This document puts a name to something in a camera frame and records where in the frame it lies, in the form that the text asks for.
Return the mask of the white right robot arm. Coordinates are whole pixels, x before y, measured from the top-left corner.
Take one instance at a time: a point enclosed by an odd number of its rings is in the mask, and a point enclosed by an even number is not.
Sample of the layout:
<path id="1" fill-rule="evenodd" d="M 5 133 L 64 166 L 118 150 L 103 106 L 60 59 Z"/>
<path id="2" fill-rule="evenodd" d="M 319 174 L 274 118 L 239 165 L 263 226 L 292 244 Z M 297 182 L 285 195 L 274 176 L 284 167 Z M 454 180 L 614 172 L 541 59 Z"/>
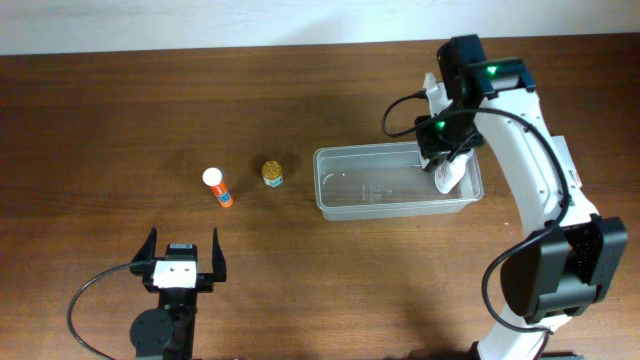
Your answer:
<path id="1" fill-rule="evenodd" d="M 603 218 L 571 178 L 546 127 L 535 82 L 518 58 L 490 61 L 476 35 L 437 51 L 440 82 L 427 78 L 430 106 L 415 121 L 421 166 L 431 173 L 488 144 L 514 196 L 521 242 L 485 270 L 494 271 L 506 305 L 475 342 L 472 359 L 538 359 L 562 325 L 606 297 L 628 241 L 618 217 Z"/>

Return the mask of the orange Redoxon tablet tube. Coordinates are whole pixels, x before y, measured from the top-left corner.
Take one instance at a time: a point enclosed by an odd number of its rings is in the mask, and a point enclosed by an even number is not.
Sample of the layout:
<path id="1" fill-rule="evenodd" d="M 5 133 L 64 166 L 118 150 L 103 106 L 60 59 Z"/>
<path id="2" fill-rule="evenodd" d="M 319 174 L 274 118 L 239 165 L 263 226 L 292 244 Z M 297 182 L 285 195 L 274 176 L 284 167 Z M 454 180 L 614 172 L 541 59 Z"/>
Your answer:
<path id="1" fill-rule="evenodd" d="M 229 208 L 233 205 L 233 197 L 224 183 L 220 169 L 215 167 L 207 168 L 202 174 L 202 180 L 210 188 L 223 208 Z"/>

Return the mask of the small gold-lidded balm jar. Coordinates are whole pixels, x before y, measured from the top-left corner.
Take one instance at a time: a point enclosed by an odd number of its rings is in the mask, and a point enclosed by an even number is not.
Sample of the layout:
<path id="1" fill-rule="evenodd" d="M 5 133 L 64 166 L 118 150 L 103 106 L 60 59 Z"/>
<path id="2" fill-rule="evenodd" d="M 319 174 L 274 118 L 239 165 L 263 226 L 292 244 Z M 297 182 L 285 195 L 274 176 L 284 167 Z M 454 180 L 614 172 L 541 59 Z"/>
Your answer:
<path id="1" fill-rule="evenodd" d="M 281 165 L 274 160 L 267 161 L 262 166 L 262 178 L 266 185 L 277 187 L 283 183 L 283 170 Z"/>

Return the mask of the white spray bottle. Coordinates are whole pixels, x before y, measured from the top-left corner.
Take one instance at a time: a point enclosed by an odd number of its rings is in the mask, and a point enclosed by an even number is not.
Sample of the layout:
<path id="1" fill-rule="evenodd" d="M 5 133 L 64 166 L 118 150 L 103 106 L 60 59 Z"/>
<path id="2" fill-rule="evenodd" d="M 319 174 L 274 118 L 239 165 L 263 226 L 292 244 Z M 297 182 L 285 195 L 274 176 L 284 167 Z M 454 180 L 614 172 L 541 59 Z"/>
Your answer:
<path id="1" fill-rule="evenodd" d="M 457 155 L 453 160 L 445 160 L 434 173 L 436 189 L 441 194 L 449 194 L 466 173 L 467 162 L 472 152 Z"/>

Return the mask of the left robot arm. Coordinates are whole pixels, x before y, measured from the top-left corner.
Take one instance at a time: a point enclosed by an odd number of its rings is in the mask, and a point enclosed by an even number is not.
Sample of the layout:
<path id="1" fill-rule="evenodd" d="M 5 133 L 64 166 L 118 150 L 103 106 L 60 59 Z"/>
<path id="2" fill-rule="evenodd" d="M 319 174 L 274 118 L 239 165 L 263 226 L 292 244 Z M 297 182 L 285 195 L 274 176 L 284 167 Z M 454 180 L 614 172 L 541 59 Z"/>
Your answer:
<path id="1" fill-rule="evenodd" d="M 165 255 L 155 255 L 157 230 L 131 261 L 131 273 L 142 278 L 149 293 L 158 295 L 156 307 L 139 314 L 130 327 L 130 341 L 137 359 L 190 359 L 193 356 L 197 298 L 211 293 L 227 280 L 226 260 L 218 233 L 212 236 L 212 270 L 197 270 L 194 244 L 169 244 Z"/>

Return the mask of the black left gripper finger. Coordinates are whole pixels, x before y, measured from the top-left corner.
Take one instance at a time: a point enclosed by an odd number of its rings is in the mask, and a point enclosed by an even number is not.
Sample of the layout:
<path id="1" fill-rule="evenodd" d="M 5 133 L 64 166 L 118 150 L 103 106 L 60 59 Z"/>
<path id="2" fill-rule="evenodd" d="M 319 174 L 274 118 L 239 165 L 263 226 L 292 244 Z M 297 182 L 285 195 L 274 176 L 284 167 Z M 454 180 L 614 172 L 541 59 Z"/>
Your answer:
<path id="1" fill-rule="evenodd" d="M 227 280 L 227 265 L 226 259 L 219 243 L 217 229 L 213 230 L 211 264 L 214 282 L 225 282 Z"/>
<path id="2" fill-rule="evenodd" d="M 131 260 L 132 268 L 148 268 L 155 261 L 157 229 L 152 227 L 147 239 Z"/>

